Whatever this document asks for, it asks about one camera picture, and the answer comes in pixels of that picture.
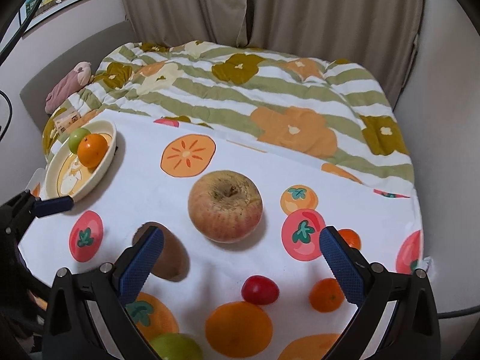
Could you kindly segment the brown kiwi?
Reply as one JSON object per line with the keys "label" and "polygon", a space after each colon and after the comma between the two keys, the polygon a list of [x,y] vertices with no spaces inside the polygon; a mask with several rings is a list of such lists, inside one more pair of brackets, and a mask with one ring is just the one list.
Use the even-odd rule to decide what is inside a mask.
{"label": "brown kiwi", "polygon": [[163,251],[152,267],[151,274],[171,282],[184,280],[190,270],[190,258],[185,246],[164,225],[157,222],[144,223],[133,235],[132,245],[137,243],[150,226],[159,228],[163,233]]}

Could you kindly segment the small orange mandarin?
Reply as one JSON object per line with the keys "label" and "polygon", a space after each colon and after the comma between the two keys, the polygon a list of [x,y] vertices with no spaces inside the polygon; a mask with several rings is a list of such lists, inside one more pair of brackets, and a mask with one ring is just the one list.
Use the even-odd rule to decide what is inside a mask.
{"label": "small orange mandarin", "polygon": [[345,296],[334,278],[318,281],[308,296],[311,307],[320,313],[336,311],[344,302]]}

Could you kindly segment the small green apple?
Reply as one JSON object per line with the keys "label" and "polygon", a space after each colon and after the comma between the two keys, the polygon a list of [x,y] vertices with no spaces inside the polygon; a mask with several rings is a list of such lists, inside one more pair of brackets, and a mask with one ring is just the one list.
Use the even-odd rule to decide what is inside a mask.
{"label": "small green apple", "polygon": [[165,333],[150,341],[151,347],[163,360],[203,360],[203,351],[189,336]]}

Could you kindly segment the red cherry tomato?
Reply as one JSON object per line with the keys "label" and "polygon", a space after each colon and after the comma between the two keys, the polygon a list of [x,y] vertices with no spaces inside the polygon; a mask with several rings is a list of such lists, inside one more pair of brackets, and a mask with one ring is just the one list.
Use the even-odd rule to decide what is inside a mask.
{"label": "red cherry tomato", "polygon": [[262,275],[250,276],[241,288],[241,296],[244,301],[257,306],[275,303],[279,295],[278,286],[270,278]]}

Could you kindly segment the large red-yellow apple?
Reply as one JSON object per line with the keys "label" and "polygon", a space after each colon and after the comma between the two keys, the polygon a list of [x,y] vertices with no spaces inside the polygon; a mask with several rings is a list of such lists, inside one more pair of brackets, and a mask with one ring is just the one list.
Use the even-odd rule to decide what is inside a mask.
{"label": "large red-yellow apple", "polygon": [[192,224],[213,242],[240,242],[256,230],[263,201],[247,176],[233,171],[209,172],[190,190],[188,213]]}

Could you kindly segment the cream ceramic bowl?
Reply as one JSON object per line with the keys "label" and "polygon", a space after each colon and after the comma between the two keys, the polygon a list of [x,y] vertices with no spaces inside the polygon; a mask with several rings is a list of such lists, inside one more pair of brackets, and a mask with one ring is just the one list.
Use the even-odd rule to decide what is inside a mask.
{"label": "cream ceramic bowl", "polygon": [[77,152],[73,153],[65,141],[52,157],[41,197],[71,197],[78,203],[107,173],[116,152],[116,125],[99,119],[88,123],[85,129],[90,134],[78,141]]}

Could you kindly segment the large orange in bowl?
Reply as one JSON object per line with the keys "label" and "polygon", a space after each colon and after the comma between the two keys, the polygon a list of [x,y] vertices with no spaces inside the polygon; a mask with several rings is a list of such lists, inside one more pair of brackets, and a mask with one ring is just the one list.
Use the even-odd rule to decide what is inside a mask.
{"label": "large orange in bowl", "polygon": [[90,133],[79,144],[77,157],[83,166],[95,168],[101,163],[107,150],[108,143],[106,138],[97,133]]}

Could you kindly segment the white fruit print cloth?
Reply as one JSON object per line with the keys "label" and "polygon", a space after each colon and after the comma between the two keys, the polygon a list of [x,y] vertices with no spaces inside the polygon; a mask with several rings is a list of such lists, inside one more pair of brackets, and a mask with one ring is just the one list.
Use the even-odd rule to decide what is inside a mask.
{"label": "white fruit print cloth", "polygon": [[116,260],[152,224],[159,264],[127,311],[145,338],[205,359],[320,359],[355,312],[320,252],[327,226],[368,261],[410,273],[423,255],[416,194],[386,193],[207,127],[103,111],[106,174],[20,244],[51,284]]}

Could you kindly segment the green apple in bowl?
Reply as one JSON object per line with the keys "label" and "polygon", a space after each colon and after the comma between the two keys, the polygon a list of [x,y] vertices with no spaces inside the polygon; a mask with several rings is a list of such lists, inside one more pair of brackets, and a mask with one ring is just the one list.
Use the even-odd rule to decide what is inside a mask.
{"label": "green apple in bowl", "polygon": [[75,129],[69,136],[68,139],[68,148],[73,153],[76,154],[78,146],[81,143],[82,139],[90,134],[89,129],[85,127],[79,127]]}

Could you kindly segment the grey bed headboard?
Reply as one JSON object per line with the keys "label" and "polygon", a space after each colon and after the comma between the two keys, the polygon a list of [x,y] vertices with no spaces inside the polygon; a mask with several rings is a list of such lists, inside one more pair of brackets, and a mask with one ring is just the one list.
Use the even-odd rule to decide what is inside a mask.
{"label": "grey bed headboard", "polygon": [[103,58],[116,47],[137,40],[132,24],[127,20],[120,22],[76,44],[32,77],[20,91],[19,97],[37,129],[42,132],[47,123],[47,94],[77,63],[91,63],[92,72],[95,72]]}

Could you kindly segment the pink plush toy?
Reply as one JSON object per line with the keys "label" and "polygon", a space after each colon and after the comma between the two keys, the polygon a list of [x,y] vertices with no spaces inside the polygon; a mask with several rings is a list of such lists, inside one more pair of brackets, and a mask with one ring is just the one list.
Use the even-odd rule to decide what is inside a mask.
{"label": "pink plush toy", "polygon": [[86,87],[92,77],[91,63],[78,63],[49,92],[46,97],[45,112],[52,115],[69,96]]}

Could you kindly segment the green striped floral quilt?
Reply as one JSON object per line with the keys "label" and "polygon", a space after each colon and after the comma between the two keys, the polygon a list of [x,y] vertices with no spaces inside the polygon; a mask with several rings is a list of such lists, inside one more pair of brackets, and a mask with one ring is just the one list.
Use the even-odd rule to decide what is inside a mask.
{"label": "green striped floral quilt", "polygon": [[312,156],[327,172],[411,194],[414,169],[382,87],[358,63],[208,41],[129,42],[55,112],[109,109],[212,128]]}

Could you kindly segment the beige curtains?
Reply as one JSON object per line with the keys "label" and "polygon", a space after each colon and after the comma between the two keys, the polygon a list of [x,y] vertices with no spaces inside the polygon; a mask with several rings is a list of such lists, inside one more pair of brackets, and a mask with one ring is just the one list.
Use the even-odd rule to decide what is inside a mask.
{"label": "beige curtains", "polygon": [[424,0],[122,0],[143,41],[211,41],[367,68],[395,103],[416,52]]}

